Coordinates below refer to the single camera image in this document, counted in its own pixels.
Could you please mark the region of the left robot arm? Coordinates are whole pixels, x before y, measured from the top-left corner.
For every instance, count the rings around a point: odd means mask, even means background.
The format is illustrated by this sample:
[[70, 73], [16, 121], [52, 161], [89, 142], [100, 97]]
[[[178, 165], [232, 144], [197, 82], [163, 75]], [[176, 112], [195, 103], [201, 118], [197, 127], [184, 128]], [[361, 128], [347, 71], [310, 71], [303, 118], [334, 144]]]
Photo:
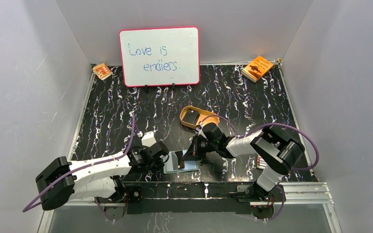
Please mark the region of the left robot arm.
[[120, 202], [127, 193], [121, 177], [159, 170], [168, 154], [165, 144], [157, 142], [98, 159], [69, 161], [64, 156], [58, 157], [35, 179], [39, 205], [49, 211], [75, 199], [104, 198]]

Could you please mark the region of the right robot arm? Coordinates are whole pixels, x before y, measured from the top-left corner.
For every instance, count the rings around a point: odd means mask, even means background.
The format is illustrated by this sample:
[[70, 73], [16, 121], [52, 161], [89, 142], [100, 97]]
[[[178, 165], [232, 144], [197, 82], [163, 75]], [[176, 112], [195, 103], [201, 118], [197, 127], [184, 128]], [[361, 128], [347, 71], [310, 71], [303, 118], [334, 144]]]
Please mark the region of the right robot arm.
[[208, 152], [234, 159], [243, 155], [257, 154], [266, 162], [252, 190], [260, 201], [273, 195], [273, 188], [294, 168], [305, 148], [296, 138], [282, 129], [283, 124], [269, 124], [260, 130], [242, 136], [226, 136], [215, 123], [204, 125], [192, 138], [186, 158], [203, 158]]

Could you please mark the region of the black credit card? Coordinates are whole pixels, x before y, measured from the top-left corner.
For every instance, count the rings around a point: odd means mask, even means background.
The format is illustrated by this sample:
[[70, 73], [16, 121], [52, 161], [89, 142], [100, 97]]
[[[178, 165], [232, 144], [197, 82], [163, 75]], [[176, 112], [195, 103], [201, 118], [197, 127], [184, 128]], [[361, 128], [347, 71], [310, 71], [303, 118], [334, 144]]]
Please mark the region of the black credit card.
[[185, 163], [184, 163], [184, 160], [183, 160], [183, 155], [184, 155], [183, 150], [179, 150], [179, 151], [175, 152], [175, 158], [176, 158], [175, 163], [177, 164], [178, 169], [183, 169], [185, 167]]

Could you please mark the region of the mint green card holder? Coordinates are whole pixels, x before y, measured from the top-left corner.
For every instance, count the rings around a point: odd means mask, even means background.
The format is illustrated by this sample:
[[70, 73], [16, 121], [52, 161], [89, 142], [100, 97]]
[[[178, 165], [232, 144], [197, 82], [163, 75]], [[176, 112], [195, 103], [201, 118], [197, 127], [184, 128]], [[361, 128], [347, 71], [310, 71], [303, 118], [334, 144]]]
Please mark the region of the mint green card holder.
[[168, 155], [168, 160], [164, 163], [163, 173], [164, 174], [173, 174], [173, 173], [183, 173], [183, 172], [192, 172], [199, 171], [200, 169], [200, 160], [197, 161], [184, 161], [185, 167], [183, 169], [178, 169], [177, 164], [175, 163], [175, 152], [170, 151]]

